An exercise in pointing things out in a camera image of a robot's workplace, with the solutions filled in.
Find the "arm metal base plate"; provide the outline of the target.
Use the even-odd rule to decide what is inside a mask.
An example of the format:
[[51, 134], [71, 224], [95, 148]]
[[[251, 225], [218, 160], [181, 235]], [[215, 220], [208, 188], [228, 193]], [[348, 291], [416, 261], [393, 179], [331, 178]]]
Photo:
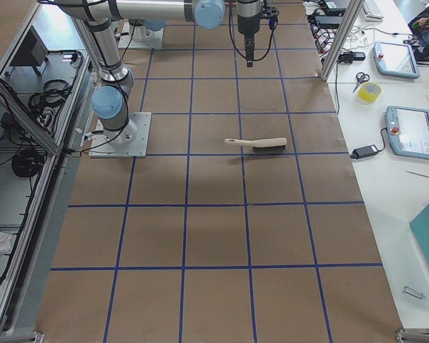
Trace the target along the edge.
[[159, 31], [150, 31], [145, 26], [133, 26], [125, 23], [122, 28], [122, 35], [118, 47], [120, 49], [145, 49], [160, 50], [163, 44], [164, 28]]
[[88, 151], [92, 158], [145, 157], [152, 121], [151, 112], [132, 112], [129, 123], [116, 138], [117, 133], [105, 131], [101, 121], [97, 120], [96, 130], [102, 131], [92, 139], [92, 149]]

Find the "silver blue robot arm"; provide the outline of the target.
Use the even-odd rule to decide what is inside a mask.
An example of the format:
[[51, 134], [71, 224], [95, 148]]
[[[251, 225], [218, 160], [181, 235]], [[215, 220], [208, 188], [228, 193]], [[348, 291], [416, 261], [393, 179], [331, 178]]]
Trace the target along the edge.
[[128, 21], [129, 26], [160, 31], [167, 21], [185, 21], [203, 29], [216, 29], [227, 16], [236, 23], [244, 37], [242, 58], [251, 67], [255, 57], [255, 34], [260, 22], [266, 20], [269, 28], [277, 27], [279, 11], [266, 1], [233, 1], [227, 9], [224, 1], [50, 1], [82, 25], [91, 58], [97, 60], [102, 80], [91, 104], [104, 127], [108, 142], [120, 143], [133, 137], [137, 128], [132, 123], [128, 98], [134, 85], [132, 71], [124, 65], [112, 29], [115, 21]]

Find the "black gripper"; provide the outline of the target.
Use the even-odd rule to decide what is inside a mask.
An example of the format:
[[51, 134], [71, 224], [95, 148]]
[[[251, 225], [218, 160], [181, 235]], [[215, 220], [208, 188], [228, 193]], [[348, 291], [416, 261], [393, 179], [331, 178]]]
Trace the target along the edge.
[[247, 68], [253, 67], [254, 64], [255, 34], [260, 30], [260, 21], [271, 20], [269, 26], [274, 30], [279, 14], [278, 8], [270, 6], [267, 1], [237, 1], [237, 28], [244, 37]]

